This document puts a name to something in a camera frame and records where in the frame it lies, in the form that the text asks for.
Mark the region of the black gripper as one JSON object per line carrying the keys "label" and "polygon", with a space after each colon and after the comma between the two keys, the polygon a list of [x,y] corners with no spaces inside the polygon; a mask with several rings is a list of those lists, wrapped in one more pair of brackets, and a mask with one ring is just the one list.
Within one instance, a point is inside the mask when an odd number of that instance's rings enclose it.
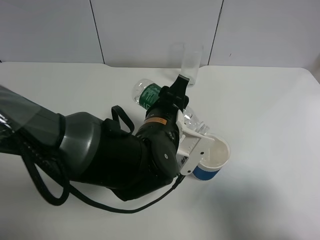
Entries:
{"label": "black gripper", "polygon": [[158,99],[146,111],[145,119],[159,117],[175,122],[178,110],[183,113],[189,104],[189,97],[186,95],[188,84],[189,78],[179,74],[170,87],[163,86]]}

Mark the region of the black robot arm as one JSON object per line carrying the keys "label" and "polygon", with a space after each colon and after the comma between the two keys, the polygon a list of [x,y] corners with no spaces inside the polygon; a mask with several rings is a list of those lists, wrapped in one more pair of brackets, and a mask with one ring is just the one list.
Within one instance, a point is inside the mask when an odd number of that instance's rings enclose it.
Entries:
{"label": "black robot arm", "polygon": [[104,120],[87,112],[64,116],[1,87],[0,151],[22,158],[53,205],[62,201],[48,191],[39,169],[57,178],[66,194],[73,181],[106,187],[123,201],[140,198],[169,185],[180,172],[176,121],[189,102],[188,81],[179,75],[162,87],[138,130],[118,105]]}

